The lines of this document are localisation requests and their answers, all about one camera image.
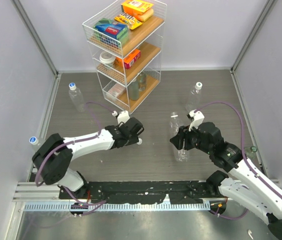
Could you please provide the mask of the blue and white bottle cap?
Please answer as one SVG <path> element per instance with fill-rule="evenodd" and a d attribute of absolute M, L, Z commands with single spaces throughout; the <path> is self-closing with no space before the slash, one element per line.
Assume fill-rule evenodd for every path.
<path fill-rule="evenodd" d="M 71 91 L 74 91 L 74 90 L 76 90 L 76 84 L 75 83 L 73 83 L 73 82 L 71 82 L 69 85 L 69 89 L 71 90 Z"/>

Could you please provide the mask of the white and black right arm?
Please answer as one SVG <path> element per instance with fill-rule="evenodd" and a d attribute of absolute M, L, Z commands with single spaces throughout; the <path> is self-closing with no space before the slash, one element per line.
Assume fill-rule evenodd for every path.
<path fill-rule="evenodd" d="M 282 189 L 267 178 L 236 145 L 224 141 L 221 131 L 204 122 L 197 128 L 179 127 L 170 138 L 178 150 L 198 149 L 219 167 L 208 179 L 211 197 L 229 197 L 257 215 L 282 240 Z"/>

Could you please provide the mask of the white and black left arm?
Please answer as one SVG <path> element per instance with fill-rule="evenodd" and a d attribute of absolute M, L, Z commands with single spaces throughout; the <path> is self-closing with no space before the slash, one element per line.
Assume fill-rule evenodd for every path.
<path fill-rule="evenodd" d="M 57 184 L 76 199 L 84 198 L 88 183 L 80 172 L 69 168 L 70 163 L 90 153 L 141 144 L 139 135 L 143 131 L 142 123 L 131 117 L 126 122 L 87 135 L 61 137 L 58 133 L 52 134 L 39 145 L 32 157 L 37 168 L 37 186 Z"/>

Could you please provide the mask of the green glass bottle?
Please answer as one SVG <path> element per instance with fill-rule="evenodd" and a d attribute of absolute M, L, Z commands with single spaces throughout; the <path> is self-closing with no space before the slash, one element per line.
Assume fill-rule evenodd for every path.
<path fill-rule="evenodd" d="M 244 148 L 245 155 L 247 158 L 254 160 L 257 158 L 258 148 L 256 146 L 247 146 Z"/>

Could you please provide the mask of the clear bottle with blue cap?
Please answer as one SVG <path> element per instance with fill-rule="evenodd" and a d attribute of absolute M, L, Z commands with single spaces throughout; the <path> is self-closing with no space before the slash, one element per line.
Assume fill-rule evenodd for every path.
<path fill-rule="evenodd" d="M 41 137 L 31 136 L 29 138 L 29 143 L 31 144 L 34 153 L 36 153 L 40 149 L 40 147 L 45 143 L 45 139 Z"/>

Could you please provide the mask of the white box, bottom shelf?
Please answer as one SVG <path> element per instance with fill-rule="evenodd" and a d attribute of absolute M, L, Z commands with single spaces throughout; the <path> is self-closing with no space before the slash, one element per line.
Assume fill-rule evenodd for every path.
<path fill-rule="evenodd" d="M 126 92 L 126 88 L 118 83 L 106 91 L 106 97 L 112 101 L 119 99 Z"/>

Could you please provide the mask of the glass jar, bottom shelf front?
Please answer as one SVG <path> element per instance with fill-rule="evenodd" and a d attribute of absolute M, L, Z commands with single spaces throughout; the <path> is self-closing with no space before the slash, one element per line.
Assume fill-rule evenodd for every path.
<path fill-rule="evenodd" d="M 139 83 L 136 78 L 128 86 L 128 95 L 130 100 L 139 99 Z"/>

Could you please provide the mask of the glass jar, shelf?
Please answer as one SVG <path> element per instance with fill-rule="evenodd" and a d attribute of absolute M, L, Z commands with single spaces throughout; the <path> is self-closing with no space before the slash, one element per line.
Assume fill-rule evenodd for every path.
<path fill-rule="evenodd" d="M 146 89 L 147 86 L 147 77 L 146 74 L 144 72 L 141 72 L 138 77 L 137 77 L 137 81 L 139 84 L 139 91 L 142 92 Z"/>
<path fill-rule="evenodd" d="M 139 83 L 136 78 L 128 86 L 128 95 L 130 100 L 139 99 Z"/>

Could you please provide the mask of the glass jar, bottom shelf back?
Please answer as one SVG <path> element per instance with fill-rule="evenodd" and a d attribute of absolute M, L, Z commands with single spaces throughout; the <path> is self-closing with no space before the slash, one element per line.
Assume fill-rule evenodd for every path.
<path fill-rule="evenodd" d="M 139 84 L 139 91 L 142 92 L 146 89 L 147 86 L 147 77 L 146 74 L 144 72 L 141 72 L 138 77 L 137 77 L 137 81 Z"/>

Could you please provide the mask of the white lidded paper cup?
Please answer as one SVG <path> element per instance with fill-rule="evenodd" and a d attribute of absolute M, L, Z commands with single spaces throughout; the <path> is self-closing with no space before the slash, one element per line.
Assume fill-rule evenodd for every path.
<path fill-rule="evenodd" d="M 99 56 L 99 60 L 106 65 L 106 67 L 108 68 L 113 68 L 114 67 L 114 63 L 116 60 L 116 56 L 114 56 L 113 54 L 107 52 L 107 51 L 103 51 L 100 56 Z"/>

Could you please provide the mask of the orange box, middle shelf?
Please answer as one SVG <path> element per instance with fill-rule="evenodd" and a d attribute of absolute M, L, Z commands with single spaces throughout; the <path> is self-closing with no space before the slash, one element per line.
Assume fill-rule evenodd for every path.
<path fill-rule="evenodd" d="M 139 49 L 135 49 L 124 59 L 116 57 L 115 63 L 125 69 L 130 69 L 140 57 L 141 51 Z"/>

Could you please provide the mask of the green and blue box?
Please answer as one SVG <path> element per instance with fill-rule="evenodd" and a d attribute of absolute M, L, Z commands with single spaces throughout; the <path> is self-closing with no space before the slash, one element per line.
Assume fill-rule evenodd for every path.
<path fill-rule="evenodd" d="M 124 23 L 102 18 L 93 28 L 96 38 L 107 45 L 120 48 L 129 40 L 128 26 Z"/>

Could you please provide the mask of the yellow candy bag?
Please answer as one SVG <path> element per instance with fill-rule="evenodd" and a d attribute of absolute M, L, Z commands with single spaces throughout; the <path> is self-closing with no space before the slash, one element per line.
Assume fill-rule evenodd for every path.
<path fill-rule="evenodd" d="M 130 30 L 135 30 L 143 23 L 128 13 L 121 13 L 114 18 L 117 22 L 126 24 Z"/>

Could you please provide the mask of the yellow sponge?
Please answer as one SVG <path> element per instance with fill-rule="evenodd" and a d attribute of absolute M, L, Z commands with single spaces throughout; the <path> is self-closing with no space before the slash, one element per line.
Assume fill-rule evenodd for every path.
<path fill-rule="evenodd" d="M 141 22 L 145 22 L 147 21 L 152 15 L 154 14 L 154 10 L 151 8 L 149 10 L 147 10 L 145 13 L 143 14 L 138 14 L 137 15 L 137 19 Z"/>

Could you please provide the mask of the orange snack box, top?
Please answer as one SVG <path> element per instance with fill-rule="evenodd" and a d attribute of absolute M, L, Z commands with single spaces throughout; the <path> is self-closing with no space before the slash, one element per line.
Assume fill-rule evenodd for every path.
<path fill-rule="evenodd" d="M 150 10 L 153 5 L 153 3 L 142 0 L 126 0 L 121 4 L 123 11 L 130 15 L 142 15 L 146 11 Z"/>

